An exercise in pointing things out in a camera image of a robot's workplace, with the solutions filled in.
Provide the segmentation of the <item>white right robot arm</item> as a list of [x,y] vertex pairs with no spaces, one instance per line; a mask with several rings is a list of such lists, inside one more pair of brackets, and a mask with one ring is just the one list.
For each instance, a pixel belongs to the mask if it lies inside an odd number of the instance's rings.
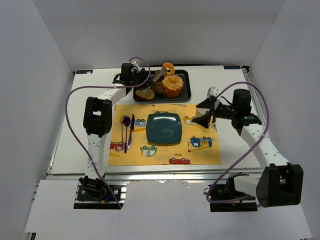
[[262,170],[260,178],[246,173],[229,175],[222,191],[216,188],[221,180],[218,177],[210,186],[206,200],[211,204],[225,204],[254,197],[263,208],[299,205],[304,171],[299,164],[292,164],[282,156],[266,136],[267,127],[251,112],[251,100],[249,90],[236,89],[232,104],[225,105],[220,102],[217,88],[211,87],[207,98],[196,105],[205,113],[193,119],[194,123],[208,129],[217,118],[230,120],[232,127],[250,147],[240,160],[253,153]]

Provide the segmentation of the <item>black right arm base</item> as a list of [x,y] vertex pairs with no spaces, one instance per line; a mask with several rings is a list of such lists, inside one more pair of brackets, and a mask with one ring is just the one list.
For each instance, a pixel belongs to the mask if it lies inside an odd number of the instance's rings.
[[[248,176],[242,172],[231,174],[224,184],[217,184],[210,192],[210,200],[212,201],[225,201],[234,200],[237,198],[245,197],[246,194],[238,192],[234,187],[234,178],[239,176]],[[240,213],[240,212],[257,212],[258,206],[254,197],[236,200],[226,203],[209,204],[212,213]]]

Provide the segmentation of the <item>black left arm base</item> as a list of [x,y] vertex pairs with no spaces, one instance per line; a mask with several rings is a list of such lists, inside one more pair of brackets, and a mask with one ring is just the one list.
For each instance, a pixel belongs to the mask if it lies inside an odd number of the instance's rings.
[[109,185],[99,179],[79,178],[73,208],[78,210],[120,210],[124,204],[121,185]]

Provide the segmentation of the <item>silver metal tongs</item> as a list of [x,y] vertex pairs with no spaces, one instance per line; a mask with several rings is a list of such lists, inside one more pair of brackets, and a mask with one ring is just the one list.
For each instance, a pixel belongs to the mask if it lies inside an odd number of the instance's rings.
[[[154,75],[152,81],[153,81],[154,83],[157,82],[157,81],[160,79],[160,77],[162,77],[162,76],[165,75],[166,73],[167,73],[167,69],[166,69],[166,68],[162,68],[161,70],[158,71],[157,74]],[[152,84],[150,83],[147,88],[145,88],[145,89],[142,90],[142,92],[143,92],[144,94],[146,94],[147,91],[148,91],[151,87],[152,87]]]

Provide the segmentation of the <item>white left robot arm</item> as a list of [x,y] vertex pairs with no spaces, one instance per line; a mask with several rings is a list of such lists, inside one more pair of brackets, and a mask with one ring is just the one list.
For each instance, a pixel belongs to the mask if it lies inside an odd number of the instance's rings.
[[109,88],[97,97],[88,97],[85,103],[83,127],[88,140],[87,170],[85,176],[99,180],[104,176],[104,148],[113,123],[113,106],[124,98],[131,89],[148,78],[145,69],[140,69],[138,59],[123,63],[119,77],[113,81],[115,87]]

